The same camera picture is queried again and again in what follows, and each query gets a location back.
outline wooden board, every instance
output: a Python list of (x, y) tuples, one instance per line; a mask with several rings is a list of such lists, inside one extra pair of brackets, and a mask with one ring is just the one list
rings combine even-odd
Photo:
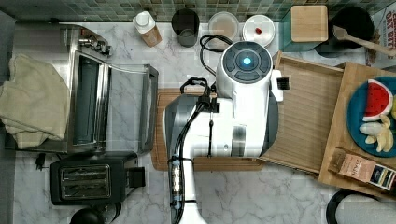
[(323, 42), (329, 38), (326, 6), (294, 6), (290, 13), (293, 42)]
[(343, 189), (352, 189), (375, 196), (384, 196), (380, 191), (376, 189), (369, 189), (359, 181), (343, 178), (328, 171), (332, 154), (337, 148), (341, 148), (345, 151), (351, 151), (354, 154), (362, 155), (369, 160), (378, 161), (389, 166), (390, 168), (396, 168), (396, 158), (378, 158), (360, 149), (350, 136), (346, 123), (347, 105), (353, 92), (359, 87), (359, 85), (367, 81), (367, 79), (384, 75), (396, 77), (396, 74), (379, 70), (377, 68), (367, 67), (355, 63), (345, 64), (343, 80), (332, 118), (332, 127), (330, 129), (329, 139), (327, 141), (326, 151), (323, 157), (323, 163), (318, 178), (320, 182)]
[(276, 69), (290, 79), (290, 90), (279, 104), (276, 141), (261, 159), (318, 174), (344, 70), (282, 52), (275, 57)]
[[(189, 89), (188, 93), (199, 93), (196, 89)], [(160, 89), (158, 93), (157, 124), (155, 128), (154, 147), (151, 151), (151, 160), (156, 170), (167, 171), (167, 153), (163, 141), (163, 111), (174, 99), (180, 95), (179, 89)], [(195, 171), (260, 171), (264, 161), (248, 158), (195, 158)]]

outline blue indicator light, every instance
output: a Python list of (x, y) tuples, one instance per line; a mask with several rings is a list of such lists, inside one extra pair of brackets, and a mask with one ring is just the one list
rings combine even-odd
[(244, 64), (245, 64), (245, 65), (251, 64), (251, 59), (245, 58), (245, 59), (244, 59)]

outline wooden tray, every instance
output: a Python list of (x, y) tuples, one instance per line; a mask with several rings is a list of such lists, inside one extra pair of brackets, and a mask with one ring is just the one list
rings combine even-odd
[(318, 175), (344, 70), (282, 52), (274, 60), (290, 90), (279, 104), (276, 141), (261, 159)]
[(354, 91), (359, 87), (360, 84), (367, 81), (367, 79), (384, 75), (396, 77), (396, 74), (377, 68), (367, 67), (355, 63), (345, 64), (344, 77), (341, 83), (337, 104), (335, 106), (334, 116), (332, 118), (332, 127), (330, 129), (329, 139), (327, 141), (326, 152), (323, 157), (323, 163), (320, 169), (320, 182), (375, 196), (386, 196), (382, 195), (378, 189), (367, 188), (366, 185), (361, 184), (359, 181), (343, 178), (328, 171), (332, 154), (337, 149), (343, 149), (346, 152), (351, 151), (353, 154), (362, 155), (369, 160), (378, 161), (390, 168), (396, 168), (396, 158), (379, 158), (372, 156), (360, 149), (350, 136), (346, 124), (347, 105)]
[[(188, 93), (202, 94), (202, 91), (188, 89)], [(158, 112), (157, 124), (155, 128), (154, 147), (151, 151), (151, 160), (154, 168), (160, 171), (168, 170), (168, 157), (165, 142), (163, 141), (163, 111), (174, 99), (180, 95), (179, 89), (160, 89), (158, 92)], [(195, 171), (260, 171), (264, 166), (264, 161), (256, 159), (240, 158), (195, 158)]]

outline oven door handle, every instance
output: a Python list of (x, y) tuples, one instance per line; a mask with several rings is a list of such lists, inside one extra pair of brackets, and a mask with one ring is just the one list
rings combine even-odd
[(158, 71), (147, 65), (148, 75), (143, 81), (143, 100), (140, 114), (140, 141), (139, 154), (150, 152), (154, 145), (154, 134), (157, 115)]

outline white marble surface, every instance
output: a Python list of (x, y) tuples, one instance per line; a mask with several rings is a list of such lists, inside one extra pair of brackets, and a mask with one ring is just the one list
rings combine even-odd
[[(187, 77), (214, 78), (201, 66), (200, 47), (183, 48), (171, 30), (170, 24), (159, 24), (163, 41), (154, 48), (147, 47), (131, 23), (84, 23), (113, 46), (114, 64), (150, 63), (160, 72), (160, 88), (179, 87)], [(277, 52), (277, 38), (268, 47)], [(338, 59), (324, 59), (314, 51), (288, 53), (310, 61), (336, 65), (344, 61), (364, 63), (363, 49)], [(205, 61), (213, 68), (219, 54), (205, 53)], [(122, 97), (130, 89), (128, 81), (121, 81)], [(124, 105), (113, 108), (112, 117), (128, 111)], [(113, 124), (113, 139), (124, 141), (119, 146), (129, 147), (128, 125)], [(66, 224), (78, 207), (54, 206), (50, 200), (49, 169), (35, 169), (33, 153), (18, 153), (15, 174), (14, 223)], [(49, 158), (50, 166), (56, 158)], [(150, 156), (139, 160), (147, 169), (147, 186), (137, 190), (124, 203), (115, 223), (170, 223), (167, 173), (154, 170)], [(195, 173), (198, 202), (208, 223), (274, 223), (274, 224), (325, 224), (325, 208), (336, 189), (319, 184), (311, 177), (290, 168), (266, 164), (260, 172), (197, 172)]]

